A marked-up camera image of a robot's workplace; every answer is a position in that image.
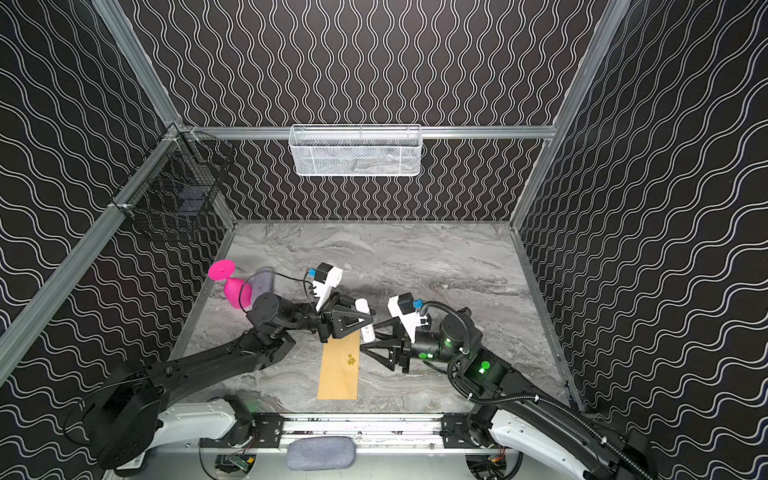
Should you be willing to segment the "white glue stick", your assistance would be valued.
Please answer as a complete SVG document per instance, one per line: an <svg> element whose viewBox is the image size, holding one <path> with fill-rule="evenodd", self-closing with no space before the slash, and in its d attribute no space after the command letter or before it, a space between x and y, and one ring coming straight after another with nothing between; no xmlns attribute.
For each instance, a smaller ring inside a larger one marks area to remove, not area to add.
<svg viewBox="0 0 768 480"><path fill-rule="evenodd" d="M360 341L362 344L367 344L376 340L374 331L374 318L371 312L369 303L364 298L356 299L354 302L356 311L360 314L358 318L357 327L360 332Z"/></svg>

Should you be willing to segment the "brown manila envelope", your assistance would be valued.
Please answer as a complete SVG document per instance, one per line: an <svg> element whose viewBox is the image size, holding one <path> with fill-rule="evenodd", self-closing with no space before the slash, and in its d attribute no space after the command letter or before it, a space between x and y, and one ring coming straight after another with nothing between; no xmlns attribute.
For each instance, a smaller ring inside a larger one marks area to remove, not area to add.
<svg viewBox="0 0 768 480"><path fill-rule="evenodd" d="M329 339L323 346L318 400L356 400L359 388L360 334Z"/></svg>

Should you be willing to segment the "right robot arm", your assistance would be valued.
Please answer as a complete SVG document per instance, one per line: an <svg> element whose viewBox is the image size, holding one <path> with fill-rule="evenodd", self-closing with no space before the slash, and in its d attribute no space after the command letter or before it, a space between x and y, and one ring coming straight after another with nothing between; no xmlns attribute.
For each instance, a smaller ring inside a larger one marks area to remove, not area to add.
<svg viewBox="0 0 768 480"><path fill-rule="evenodd" d="M414 360L445 372L473 408L455 438L477 447L513 450L570 479L654 479L649 443L620 433L560 402L482 343L468 308L414 301L393 309L374 329L363 354L408 372Z"/></svg>

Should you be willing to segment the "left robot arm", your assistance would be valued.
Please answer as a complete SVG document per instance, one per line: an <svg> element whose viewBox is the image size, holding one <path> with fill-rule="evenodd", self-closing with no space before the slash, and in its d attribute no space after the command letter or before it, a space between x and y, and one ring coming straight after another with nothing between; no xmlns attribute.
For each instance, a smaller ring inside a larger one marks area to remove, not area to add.
<svg viewBox="0 0 768 480"><path fill-rule="evenodd" d="M352 297L338 292L321 307L263 293L246 317L252 327L228 343L166 362L126 361L86 396L82 423L100 468L120 467L147 450L160 414L180 400L281 361L295 345L291 330L312 331L326 343L373 323L372 313L358 310Z"/></svg>

